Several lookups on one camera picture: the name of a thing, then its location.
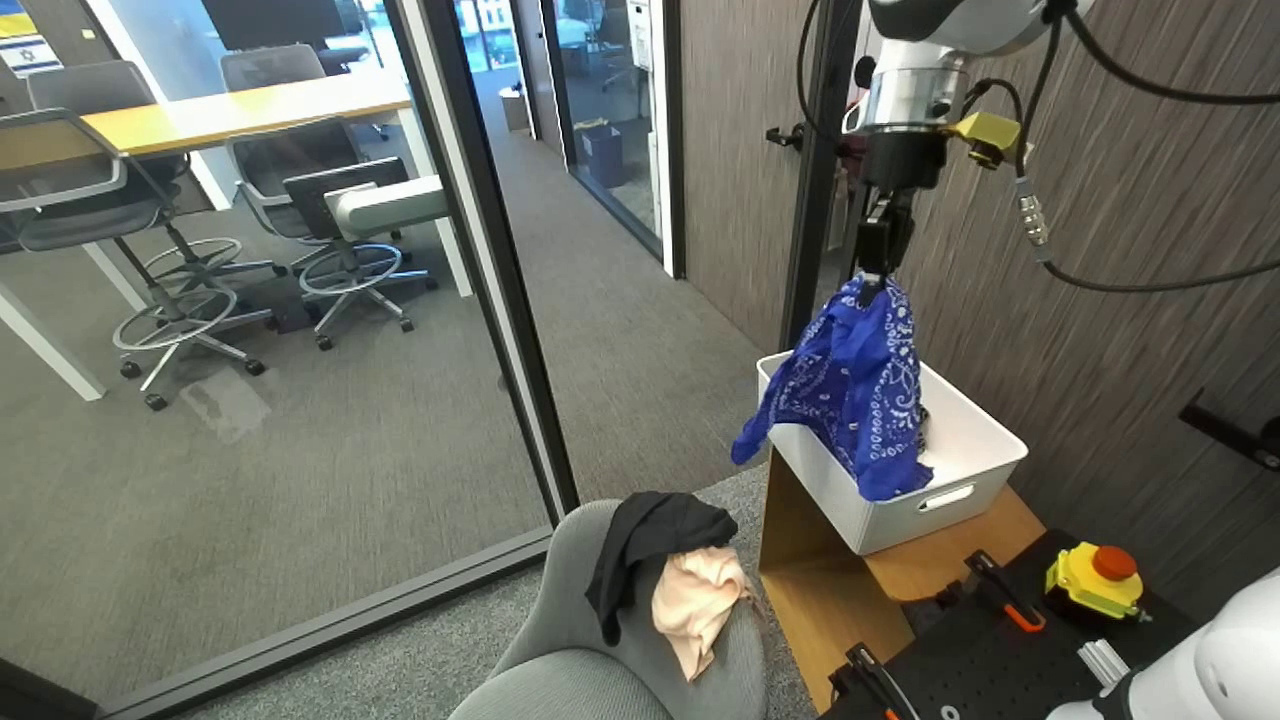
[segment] white plastic bin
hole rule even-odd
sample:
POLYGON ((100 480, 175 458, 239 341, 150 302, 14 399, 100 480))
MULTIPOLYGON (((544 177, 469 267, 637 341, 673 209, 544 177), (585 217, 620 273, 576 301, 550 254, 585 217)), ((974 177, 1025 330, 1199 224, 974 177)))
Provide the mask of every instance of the white plastic bin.
MULTIPOLYGON (((756 359, 759 394, 784 359, 787 352, 756 359)), ((885 505, 859 494, 857 480, 828 451, 828 442, 814 434, 814 429, 775 423, 770 430, 771 447, 794 463, 807 494, 859 556, 979 516, 1003 487, 1007 470, 1027 454, 1025 441, 1017 441, 930 363, 922 363, 922 399, 930 408, 930 442, 922 463, 933 469, 933 482, 885 505)))

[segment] glass door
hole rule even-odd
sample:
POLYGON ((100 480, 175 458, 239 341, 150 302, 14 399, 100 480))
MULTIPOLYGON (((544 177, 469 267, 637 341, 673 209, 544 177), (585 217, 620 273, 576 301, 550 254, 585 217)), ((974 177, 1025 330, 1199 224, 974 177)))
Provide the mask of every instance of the glass door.
POLYGON ((520 66, 510 0, 457 0, 453 11, 466 37, 472 71, 520 66))
POLYGON ((554 0, 565 134, 585 186, 660 254, 647 0, 554 0))
POLYGON ((576 487, 449 3, 89 8, 125 65, 34 96, 175 166, 172 226, 0 217, 0 672, 158 714, 537 561, 576 487))

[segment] floor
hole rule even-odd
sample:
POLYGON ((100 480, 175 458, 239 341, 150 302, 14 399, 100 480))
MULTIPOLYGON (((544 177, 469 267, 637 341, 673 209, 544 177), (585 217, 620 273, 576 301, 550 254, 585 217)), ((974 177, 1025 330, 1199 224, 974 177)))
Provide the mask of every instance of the floor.
POLYGON ((690 285, 667 281, 656 254, 565 177, 562 155, 501 122, 493 96, 510 81, 479 76, 479 101, 585 494, 704 487, 728 477, 728 441, 754 408, 759 349, 690 285))
MULTIPOLYGON (((496 155, 581 493, 728 477, 756 349, 539 145, 496 130, 496 155)), ((183 226, 271 247, 246 217, 183 226)), ((434 231, 409 242, 443 267, 434 231)), ((5 254, 0 281, 114 381, 82 404, 0 330, 19 408, 0 423, 0 657, 77 693, 122 699, 544 522, 483 318, 449 281, 409 301, 415 334, 367 316, 321 354, 246 330, 270 375, 204 363, 164 414, 114 375, 125 301, 82 253, 5 254)))
MULTIPOLYGON (((223 217, 188 231, 254 234, 223 217)), ((109 381, 82 404, 0 334, 0 657, 34 672, 115 699, 544 522, 479 306, 453 285, 409 301, 413 334, 378 311, 332 352, 237 330, 270 375, 209 359, 153 414, 109 349, 125 301, 82 253, 0 273, 109 381)))

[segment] gray cushion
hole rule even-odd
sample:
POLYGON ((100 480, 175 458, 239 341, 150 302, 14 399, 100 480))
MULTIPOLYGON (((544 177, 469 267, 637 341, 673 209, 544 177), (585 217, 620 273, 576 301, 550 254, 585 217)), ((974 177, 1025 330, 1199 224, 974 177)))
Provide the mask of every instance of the gray cushion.
POLYGON ((611 657, 554 652, 479 685, 453 720, 667 720, 656 697, 611 657))
POLYGON ((114 234, 133 234, 146 226, 162 224, 162 199, 153 194, 97 194, 97 199, 82 199, 82 203, 62 203, 50 210, 34 210, 29 220, 18 220, 18 239, 29 253, 58 253, 58 247, 71 247, 71 242, 100 242, 114 234))

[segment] black cable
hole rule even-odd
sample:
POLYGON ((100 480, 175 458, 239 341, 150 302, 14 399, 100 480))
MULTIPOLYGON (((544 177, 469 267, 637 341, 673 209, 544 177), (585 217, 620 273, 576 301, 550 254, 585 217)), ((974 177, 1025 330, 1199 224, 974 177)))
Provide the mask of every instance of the black cable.
POLYGON ((1090 281, 1090 276, 1073 276, 1073 273, 1058 267, 1051 260, 1044 260, 1044 273, 1050 273, 1051 281, 1061 281, 1061 285, 1090 289, 1090 291, 1160 296, 1160 291, 1192 291, 1192 289, 1235 285, 1235 281, 1249 281, 1249 276, 1280 273, 1280 260, 1263 260, 1263 262, 1234 267, 1234 273, 1217 273, 1217 276, 1163 281, 1163 285, 1109 285, 1109 281, 1090 281))
POLYGON ((1025 117, 1025 93, 1017 93, 1017 83, 1007 83, 1003 76, 979 76, 965 101, 961 101, 961 117, 974 111, 976 101, 983 101, 991 89, 1003 89, 1007 103, 1013 103, 1013 117, 1020 118, 1025 117))
POLYGON ((1042 96, 1044 96, 1050 71, 1058 65, 1061 37, 1065 37, 1065 25, 1051 20, 1050 25, 1044 60, 1042 60, 1042 71, 1038 71, 1038 83, 1032 83, 1027 117, 1020 117, 1025 126, 1020 126, 1017 153, 1013 153, 1013 171, 1017 177, 1027 177, 1027 134, 1032 134, 1032 122, 1038 122, 1038 111, 1042 111, 1042 96))
POLYGON ((824 0, 807 0, 803 25, 801 25, 801 42, 795 42, 795 101, 801 101, 801 117, 814 130, 828 130, 814 118, 807 96, 803 96, 803 47, 807 47, 807 33, 814 33, 814 17, 824 0))
POLYGON ((1280 103, 1280 93, 1263 93, 1263 96, 1225 96, 1225 93, 1189 93, 1189 89, 1167 89, 1155 81, 1144 81, 1136 71, 1129 71, 1117 56, 1109 56, 1095 37, 1090 33, 1090 25, 1080 20, 1080 11, 1065 11, 1073 33, 1080 37, 1086 50, 1114 71, 1117 81, 1152 93, 1152 96, 1167 96, 1167 101, 1183 101, 1183 103, 1280 103))

